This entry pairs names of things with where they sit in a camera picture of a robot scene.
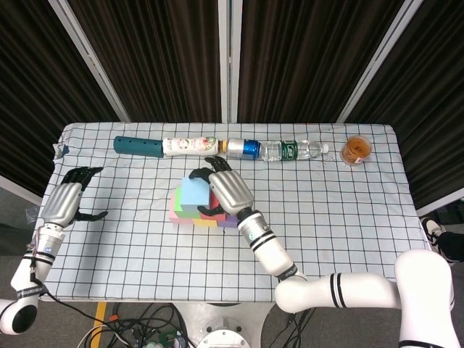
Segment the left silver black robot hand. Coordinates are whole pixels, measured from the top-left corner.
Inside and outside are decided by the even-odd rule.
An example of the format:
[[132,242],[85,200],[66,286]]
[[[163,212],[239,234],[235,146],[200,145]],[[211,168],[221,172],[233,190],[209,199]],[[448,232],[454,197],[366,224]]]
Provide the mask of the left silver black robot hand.
[[69,170],[46,201],[41,213],[43,221],[66,228],[75,221],[94,222],[104,219],[108,211],[97,215],[79,211],[83,192],[91,179],[103,169],[103,167],[77,167]]

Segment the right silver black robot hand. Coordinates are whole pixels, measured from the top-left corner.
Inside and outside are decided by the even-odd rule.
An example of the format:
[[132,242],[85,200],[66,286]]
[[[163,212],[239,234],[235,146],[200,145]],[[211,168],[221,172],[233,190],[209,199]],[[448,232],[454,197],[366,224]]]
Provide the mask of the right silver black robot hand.
[[208,167],[197,168],[191,171],[188,178],[205,181],[215,195],[218,206],[209,209],[198,206],[198,211],[207,216],[227,213],[236,216],[240,222],[253,215],[254,197],[243,178],[231,169],[223,157],[215,155],[206,157],[205,161],[211,164],[212,170]]

